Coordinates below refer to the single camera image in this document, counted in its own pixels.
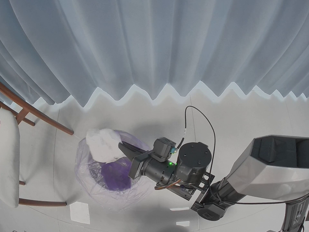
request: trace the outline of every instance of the paper scrap on floor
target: paper scrap on floor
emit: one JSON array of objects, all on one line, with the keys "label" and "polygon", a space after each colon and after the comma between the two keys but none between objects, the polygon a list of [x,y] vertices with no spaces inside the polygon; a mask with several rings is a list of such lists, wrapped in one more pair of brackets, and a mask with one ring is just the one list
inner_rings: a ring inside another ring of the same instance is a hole
[{"label": "paper scrap on floor", "polygon": [[70,204],[71,220],[90,224],[89,208],[87,203],[75,202]]},{"label": "paper scrap on floor", "polygon": [[118,133],[111,129],[90,129],[87,131],[86,144],[89,146],[92,158],[98,162],[113,162],[124,157],[118,148],[121,143]]}]

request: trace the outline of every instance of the orange and gray wires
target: orange and gray wires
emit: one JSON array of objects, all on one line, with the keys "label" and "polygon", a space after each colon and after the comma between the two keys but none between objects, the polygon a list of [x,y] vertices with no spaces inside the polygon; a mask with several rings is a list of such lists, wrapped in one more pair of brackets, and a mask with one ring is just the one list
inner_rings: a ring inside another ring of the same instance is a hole
[{"label": "orange and gray wires", "polygon": [[166,188],[180,188],[180,186],[175,186],[176,184],[178,184],[181,181],[181,179],[178,179],[168,185],[158,185],[155,186],[154,189],[155,190],[162,190],[162,189],[166,189]]}]

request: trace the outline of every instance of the white cloth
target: white cloth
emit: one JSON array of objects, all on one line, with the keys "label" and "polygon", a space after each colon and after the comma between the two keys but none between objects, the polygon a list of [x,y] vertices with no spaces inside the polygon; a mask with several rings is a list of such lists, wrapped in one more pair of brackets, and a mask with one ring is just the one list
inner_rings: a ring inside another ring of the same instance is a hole
[{"label": "white cloth", "polygon": [[19,140],[14,115],[0,108],[0,199],[11,207],[19,201]]},{"label": "white cloth", "polygon": [[121,142],[120,135],[111,129],[89,129],[86,135],[92,158],[98,162],[109,163],[124,157],[118,148]]}]

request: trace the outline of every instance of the floor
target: floor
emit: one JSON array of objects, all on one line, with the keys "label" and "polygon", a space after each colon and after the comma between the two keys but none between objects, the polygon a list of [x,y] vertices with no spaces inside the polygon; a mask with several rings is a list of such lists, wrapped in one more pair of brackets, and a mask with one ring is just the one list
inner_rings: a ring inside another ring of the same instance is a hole
[{"label": "floor", "polygon": [[[292,93],[283,98],[278,92],[266,95],[258,87],[245,96],[231,84],[218,98],[199,83],[187,97],[180,97],[167,85],[152,101],[141,89],[133,86],[120,101],[97,89],[82,108],[72,97],[62,104],[49,106],[38,100],[35,106],[61,124],[72,128],[70,136],[38,120],[34,127],[21,122],[20,129],[20,197],[49,201],[87,203],[90,224],[74,222],[67,207],[8,208],[0,201],[0,231],[11,232],[219,232],[278,231],[285,205],[234,205],[217,222],[200,219],[185,209],[190,201],[168,190],[151,190],[148,196],[128,210],[114,212],[99,206],[75,178],[77,144],[90,128],[111,128],[127,131],[152,146],[158,137],[179,142],[184,129],[184,109],[193,105],[208,116],[214,126],[217,145],[213,174],[215,180],[226,176],[234,161],[254,137],[268,134],[309,135],[309,101]],[[213,149],[214,136],[207,121],[195,110],[188,110],[185,142],[201,141]],[[245,197],[243,201],[261,200]]]}]

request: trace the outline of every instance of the curtain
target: curtain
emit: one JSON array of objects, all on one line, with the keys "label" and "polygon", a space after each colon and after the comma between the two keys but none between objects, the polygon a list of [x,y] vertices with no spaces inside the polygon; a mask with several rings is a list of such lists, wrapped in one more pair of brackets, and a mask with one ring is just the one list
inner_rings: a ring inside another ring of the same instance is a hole
[{"label": "curtain", "polygon": [[308,97],[308,13],[309,0],[0,0],[0,81],[29,103],[81,106],[97,87],[155,99],[199,81]]}]

